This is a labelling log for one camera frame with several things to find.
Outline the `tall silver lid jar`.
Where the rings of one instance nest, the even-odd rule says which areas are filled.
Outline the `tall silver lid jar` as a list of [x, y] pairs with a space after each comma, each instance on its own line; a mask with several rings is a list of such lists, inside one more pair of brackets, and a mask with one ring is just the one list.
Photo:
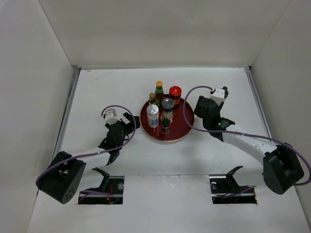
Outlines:
[[151, 104], [146, 109], [147, 121], [150, 128], [158, 127], [159, 122], [159, 108], [155, 104]]

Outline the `black cap small bottle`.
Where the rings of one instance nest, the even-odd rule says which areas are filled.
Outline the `black cap small bottle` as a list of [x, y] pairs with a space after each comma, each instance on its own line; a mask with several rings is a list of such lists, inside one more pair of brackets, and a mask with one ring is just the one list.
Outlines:
[[223, 90], [225, 91], [224, 99], [227, 99], [228, 94], [229, 94], [228, 88], [227, 88], [226, 86], [224, 86], [224, 87], [223, 87]]

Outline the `small yellow label bottle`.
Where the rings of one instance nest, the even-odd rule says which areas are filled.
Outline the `small yellow label bottle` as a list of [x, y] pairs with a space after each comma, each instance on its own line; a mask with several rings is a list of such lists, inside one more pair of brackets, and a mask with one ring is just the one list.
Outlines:
[[154, 93], [150, 93], [149, 94], [149, 101], [148, 101], [149, 105], [156, 105], [156, 99], [155, 99], [155, 94]]

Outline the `small dark spice jar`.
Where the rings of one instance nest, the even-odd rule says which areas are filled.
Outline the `small dark spice jar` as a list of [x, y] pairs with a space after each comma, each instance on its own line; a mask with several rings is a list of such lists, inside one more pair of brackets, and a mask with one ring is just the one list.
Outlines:
[[171, 125], [171, 121], [167, 118], [162, 120], [162, 133], [163, 134], [168, 134], [169, 133], [169, 128]]

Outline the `green label sauce bottle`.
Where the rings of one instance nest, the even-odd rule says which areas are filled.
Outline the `green label sauce bottle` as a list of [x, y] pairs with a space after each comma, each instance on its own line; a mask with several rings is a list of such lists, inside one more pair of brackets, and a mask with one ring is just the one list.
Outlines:
[[156, 105], [161, 106], [163, 99], [164, 99], [163, 82], [157, 81], [156, 82], [156, 88], [155, 88], [155, 103], [156, 103]]

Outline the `red lid sauce jar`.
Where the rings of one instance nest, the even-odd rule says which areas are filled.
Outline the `red lid sauce jar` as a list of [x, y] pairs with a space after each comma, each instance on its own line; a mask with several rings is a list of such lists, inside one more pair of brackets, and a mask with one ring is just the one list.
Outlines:
[[180, 103], [181, 94], [182, 94], [182, 89], [179, 86], [175, 85], [175, 86], [170, 87], [169, 96], [170, 96], [170, 99], [173, 100], [175, 107], [178, 106]]

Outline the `grey lid spice shaker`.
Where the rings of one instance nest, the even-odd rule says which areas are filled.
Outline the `grey lid spice shaker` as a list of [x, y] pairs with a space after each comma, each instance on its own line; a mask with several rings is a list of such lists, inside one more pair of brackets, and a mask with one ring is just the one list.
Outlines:
[[170, 98], [164, 99], [162, 102], [161, 121], [165, 119], [172, 121], [173, 120], [173, 109], [174, 109], [174, 101]]

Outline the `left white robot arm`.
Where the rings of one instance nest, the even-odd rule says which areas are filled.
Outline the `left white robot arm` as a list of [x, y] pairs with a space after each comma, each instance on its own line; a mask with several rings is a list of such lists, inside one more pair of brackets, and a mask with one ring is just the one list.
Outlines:
[[[130, 112], [123, 113], [123, 116], [128, 120], [127, 123], [117, 117], [113, 108], [102, 113], [108, 132], [100, 145], [90, 152], [78, 155], [58, 152], [49, 167], [37, 178], [37, 188], [61, 204], [68, 203], [76, 192], [105, 193], [109, 188], [109, 174], [99, 166], [115, 162], [122, 147], [133, 138], [135, 131], [140, 127], [138, 116]], [[93, 180], [93, 188], [81, 189], [79, 185], [83, 174], [89, 170], [97, 171], [103, 177]]]

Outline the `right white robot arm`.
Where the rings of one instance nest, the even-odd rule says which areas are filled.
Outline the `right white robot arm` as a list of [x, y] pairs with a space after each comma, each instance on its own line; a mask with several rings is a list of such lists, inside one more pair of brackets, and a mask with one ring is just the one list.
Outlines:
[[247, 136], [235, 122], [221, 117], [220, 109], [213, 99], [200, 96], [194, 114], [202, 119], [211, 136], [241, 149], [262, 164], [259, 182], [281, 195], [304, 177], [298, 157], [289, 145]]

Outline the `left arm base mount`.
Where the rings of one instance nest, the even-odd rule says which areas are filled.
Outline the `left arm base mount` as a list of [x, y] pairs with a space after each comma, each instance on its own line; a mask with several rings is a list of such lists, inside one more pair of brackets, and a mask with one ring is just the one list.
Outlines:
[[82, 205], [118, 205], [123, 204], [124, 177], [110, 176], [104, 170], [96, 167], [92, 169], [103, 177], [97, 187], [84, 189], [80, 192], [78, 204]]

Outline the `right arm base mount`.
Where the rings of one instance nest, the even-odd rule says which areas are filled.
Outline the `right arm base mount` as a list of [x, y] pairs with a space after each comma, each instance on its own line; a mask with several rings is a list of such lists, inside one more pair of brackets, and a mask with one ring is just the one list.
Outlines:
[[255, 186], [240, 186], [233, 177], [241, 168], [237, 166], [226, 174], [209, 177], [213, 204], [257, 204]]

